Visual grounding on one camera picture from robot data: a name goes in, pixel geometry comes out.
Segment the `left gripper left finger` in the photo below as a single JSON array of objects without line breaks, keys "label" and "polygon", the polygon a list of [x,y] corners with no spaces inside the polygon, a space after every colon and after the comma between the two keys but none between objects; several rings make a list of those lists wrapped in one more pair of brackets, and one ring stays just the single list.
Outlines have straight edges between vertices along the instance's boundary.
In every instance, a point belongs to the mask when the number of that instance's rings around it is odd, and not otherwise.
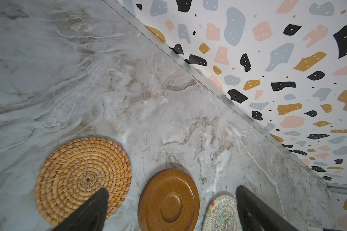
[{"label": "left gripper left finger", "polygon": [[53,231],[102,231],[108,212],[109,193],[99,189]]}]

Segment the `woven rattan coaster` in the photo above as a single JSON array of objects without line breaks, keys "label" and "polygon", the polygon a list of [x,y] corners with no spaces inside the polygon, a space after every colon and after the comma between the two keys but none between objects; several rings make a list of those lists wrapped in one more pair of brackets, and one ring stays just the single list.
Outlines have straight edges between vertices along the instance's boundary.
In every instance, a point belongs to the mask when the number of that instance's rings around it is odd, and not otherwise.
[{"label": "woven rattan coaster", "polygon": [[100,137],[76,139],[44,161],[35,185],[36,207],[47,222],[57,226],[105,188],[109,218],[125,200],[131,180],[130,160],[116,142]]}]

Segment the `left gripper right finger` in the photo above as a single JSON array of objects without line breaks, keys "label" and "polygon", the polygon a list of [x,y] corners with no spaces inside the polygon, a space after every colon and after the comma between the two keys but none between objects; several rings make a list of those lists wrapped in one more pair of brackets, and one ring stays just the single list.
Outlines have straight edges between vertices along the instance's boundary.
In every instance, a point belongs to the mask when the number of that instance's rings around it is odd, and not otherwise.
[{"label": "left gripper right finger", "polygon": [[297,231],[297,229],[243,185],[236,190],[237,211],[244,231]]}]

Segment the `dark brown wooden coaster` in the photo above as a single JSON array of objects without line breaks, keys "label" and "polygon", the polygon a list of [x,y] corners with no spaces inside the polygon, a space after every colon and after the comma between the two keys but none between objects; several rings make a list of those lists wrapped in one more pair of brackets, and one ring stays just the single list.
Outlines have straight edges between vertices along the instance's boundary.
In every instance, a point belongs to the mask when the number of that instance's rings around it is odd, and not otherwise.
[{"label": "dark brown wooden coaster", "polygon": [[192,231],[200,211],[199,192],[184,171],[164,169],[145,185],[138,204],[142,231]]}]

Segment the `beige braided round coaster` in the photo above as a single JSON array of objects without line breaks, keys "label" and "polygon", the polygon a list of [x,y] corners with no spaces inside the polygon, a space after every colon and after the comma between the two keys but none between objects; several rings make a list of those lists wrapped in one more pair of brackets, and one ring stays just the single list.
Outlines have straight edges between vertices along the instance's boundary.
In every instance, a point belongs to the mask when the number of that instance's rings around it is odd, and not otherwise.
[{"label": "beige braided round coaster", "polygon": [[205,214],[202,230],[242,231],[236,199],[228,195],[214,199]]}]

